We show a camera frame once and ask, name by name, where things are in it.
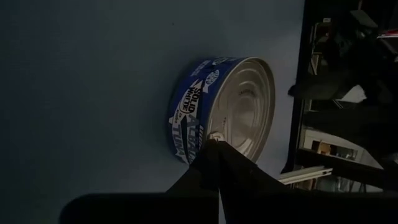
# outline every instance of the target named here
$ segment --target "can lid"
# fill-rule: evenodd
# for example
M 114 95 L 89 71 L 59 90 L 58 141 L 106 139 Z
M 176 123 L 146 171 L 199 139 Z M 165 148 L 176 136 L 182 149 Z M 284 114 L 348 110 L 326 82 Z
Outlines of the can lid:
M 252 161 L 263 150 L 275 108 L 274 79 L 268 65 L 247 58 L 225 78 L 210 112 L 207 133 L 225 141 Z

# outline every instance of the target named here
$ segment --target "black object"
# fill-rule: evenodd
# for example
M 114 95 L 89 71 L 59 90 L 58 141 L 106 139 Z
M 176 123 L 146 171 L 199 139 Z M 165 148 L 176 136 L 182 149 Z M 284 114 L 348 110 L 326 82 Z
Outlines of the black object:
M 316 10 L 313 6 L 315 3 L 309 2 L 312 3 L 312 10 Z M 391 6 L 396 6 L 396 3 L 389 1 L 383 7 Z M 298 73 L 296 85 L 289 90 L 295 101 L 320 101 L 341 99 L 352 87 L 360 85 L 367 99 L 350 109 L 319 111 L 299 118 L 295 115 L 292 124 L 303 121 L 308 127 L 347 139 L 364 147 L 385 170 L 398 172 L 397 164 L 391 159 L 391 155 L 398 150 L 394 147 L 395 136 L 392 131 L 396 128 L 398 120 L 395 118 L 398 112 L 398 66 L 395 63 L 397 54 L 391 50 L 387 40 L 377 38 L 380 31 L 378 25 L 384 25 L 376 11 L 370 10 L 370 14 L 376 18 L 377 23 L 361 10 L 345 9 L 345 12 L 332 17 L 333 25 L 323 50 L 324 59 L 328 62 L 328 71 L 312 76 L 303 75 L 302 73 L 308 71 L 311 56 L 303 55 L 308 59 L 304 62 L 300 53 L 301 78 Z M 306 41 L 302 39 L 302 44 L 305 45 Z M 311 46 L 307 44 L 306 48 L 311 49 Z M 299 111 L 302 115 L 303 108 L 299 109 L 294 113 Z M 300 128 L 292 127 L 292 136 L 299 137 L 298 131 L 295 134 L 297 129 Z M 292 142 L 290 144 L 289 150 L 295 151 L 297 141 L 295 149 L 292 149 Z
M 398 192 L 398 178 L 395 175 L 391 175 L 387 170 L 325 156 L 306 149 L 297 150 L 296 158 L 296 163 L 301 166 L 325 166 L 333 168 L 332 175 L 379 187 L 384 190 Z
M 291 190 L 226 142 L 209 140 L 165 193 L 86 195 L 63 209 L 60 223 L 217 223 L 219 193 L 227 223 L 300 222 L 325 213 L 328 221 L 389 222 L 398 202 L 396 195 Z

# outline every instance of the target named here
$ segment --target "blue surface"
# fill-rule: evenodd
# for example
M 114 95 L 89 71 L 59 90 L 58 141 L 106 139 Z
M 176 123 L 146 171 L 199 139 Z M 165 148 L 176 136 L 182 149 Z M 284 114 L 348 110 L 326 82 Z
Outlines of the blue surface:
M 168 189 L 187 169 L 167 145 L 169 99 L 203 57 L 270 65 L 275 115 L 258 164 L 276 177 L 302 12 L 303 0 L 1 1 L 0 223 L 55 223 L 90 192 Z
M 230 57 L 200 60 L 178 82 L 167 122 L 172 152 L 181 161 L 190 164 L 196 158 L 220 86 L 242 60 Z

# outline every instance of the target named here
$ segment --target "tuna can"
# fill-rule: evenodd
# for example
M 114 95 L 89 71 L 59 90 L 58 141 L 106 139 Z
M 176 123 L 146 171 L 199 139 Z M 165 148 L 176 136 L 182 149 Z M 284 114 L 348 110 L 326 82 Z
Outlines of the tuna can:
M 265 61 L 217 57 L 197 63 L 181 80 L 168 111 L 174 154 L 190 164 L 210 133 L 218 132 L 256 162 L 275 109 L 275 85 Z

